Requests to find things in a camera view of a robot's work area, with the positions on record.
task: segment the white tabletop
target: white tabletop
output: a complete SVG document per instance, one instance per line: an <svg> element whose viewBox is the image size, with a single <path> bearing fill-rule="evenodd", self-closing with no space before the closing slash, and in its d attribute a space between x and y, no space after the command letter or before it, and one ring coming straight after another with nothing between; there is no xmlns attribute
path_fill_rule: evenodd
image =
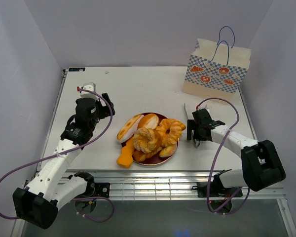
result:
<svg viewBox="0 0 296 237"><path fill-rule="evenodd" d="M176 153L161 165L142 166L133 163L129 169L125 169L116 164L121 150L121 145L116 141L116 135L133 115L155 112L186 124L184 102L195 107L202 99L181 92L185 72L186 67L107 67L86 68L84 72L68 72L44 156L53 153L68 118L75 113L75 100L79 98L76 87L94 82L97 93L109 94L116 114L108 131L98 141L85 147L72 162L69 170L209 170L218 144L202 142L196 149L192 141L186 140L186 130L180 138ZM239 91L235 93L231 102L240 115L240 122L234 130L252 138ZM229 105L212 101L207 104L214 120L221 120L229 126L235 122L235 112ZM109 118L106 118L97 124L94 136L105 128L108 121ZM223 148L215 170L231 168L241 168L241 160L237 155Z"/></svg>

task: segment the paper bag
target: paper bag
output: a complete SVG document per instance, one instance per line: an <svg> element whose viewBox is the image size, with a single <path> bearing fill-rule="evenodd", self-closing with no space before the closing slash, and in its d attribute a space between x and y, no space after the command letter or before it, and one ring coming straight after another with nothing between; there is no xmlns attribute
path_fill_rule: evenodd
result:
<svg viewBox="0 0 296 237"><path fill-rule="evenodd" d="M220 97L230 100L238 90L249 69L251 50L234 47L234 42L229 47L228 42L220 41L220 34L218 43L197 39L195 51L189 59L182 92L204 99Z"/></svg>

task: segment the white wall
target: white wall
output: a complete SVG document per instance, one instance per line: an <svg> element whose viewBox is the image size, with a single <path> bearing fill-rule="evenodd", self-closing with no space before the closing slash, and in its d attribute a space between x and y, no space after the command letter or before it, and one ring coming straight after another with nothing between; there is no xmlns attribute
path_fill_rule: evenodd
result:
<svg viewBox="0 0 296 237"><path fill-rule="evenodd" d="M61 82L61 69L23 0L0 0L0 177L39 158ZM0 185L0 210L15 216L12 193L35 167ZM14 221L0 218L0 237Z"/></svg>
<svg viewBox="0 0 296 237"><path fill-rule="evenodd" d="M296 225L296 1L274 0L250 46L242 89L260 140L274 142Z"/></svg>
<svg viewBox="0 0 296 237"><path fill-rule="evenodd" d="M59 65L184 66L233 27L248 47L272 0L25 0ZM227 39L232 34L225 32Z"/></svg>

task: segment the red plate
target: red plate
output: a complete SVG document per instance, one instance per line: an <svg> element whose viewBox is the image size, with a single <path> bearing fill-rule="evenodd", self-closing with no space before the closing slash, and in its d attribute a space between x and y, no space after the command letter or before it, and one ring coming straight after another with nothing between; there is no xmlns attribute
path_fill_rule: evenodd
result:
<svg viewBox="0 0 296 237"><path fill-rule="evenodd" d="M142 115L148 115L148 114L155 114L159 117L159 120L163 120L166 119L167 117L157 114L157 113L142 113ZM161 158L159 156L159 152L157 154L155 154L154 156L150 157L149 159L144 160L143 162L137 162L135 161L135 159L133 158L134 162L137 164L141 164L141 165L158 165L158 164L162 164L164 162L166 162L168 159L170 159L172 156L170 157L166 157L166 158Z"/></svg>

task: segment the blue bag handle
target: blue bag handle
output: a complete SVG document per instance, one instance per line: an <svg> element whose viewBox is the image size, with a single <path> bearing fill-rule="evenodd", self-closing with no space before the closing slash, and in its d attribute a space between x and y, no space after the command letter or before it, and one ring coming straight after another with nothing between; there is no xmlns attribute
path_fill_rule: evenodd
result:
<svg viewBox="0 0 296 237"><path fill-rule="evenodd" d="M215 50L215 53L214 53L214 56L213 56L213 58L212 58L211 61L213 61L213 59L214 59L214 57L215 57L215 55L216 55L217 49L218 49L219 45L220 45L222 42L225 42L225 43L227 44L227 47L228 47L228 58L227 58L227 64L226 64L226 65L228 66L228 62L229 62L229 44L228 44L227 41L225 41L225 40L222 40L222 41L220 41L220 42L218 43L218 45L217 45L217 47L216 47L216 50Z"/></svg>
<svg viewBox="0 0 296 237"><path fill-rule="evenodd" d="M219 44L219 41L221 41L221 32L222 32L222 29L223 28L226 28L226 27L229 28L231 30L232 34L233 34L233 44L232 44L232 47L233 47L235 45L236 38L235 38L235 33L233 32L233 30L232 30L232 28L230 26L224 26L224 27L221 28L221 30L219 31L219 39L218 39L217 45Z"/></svg>

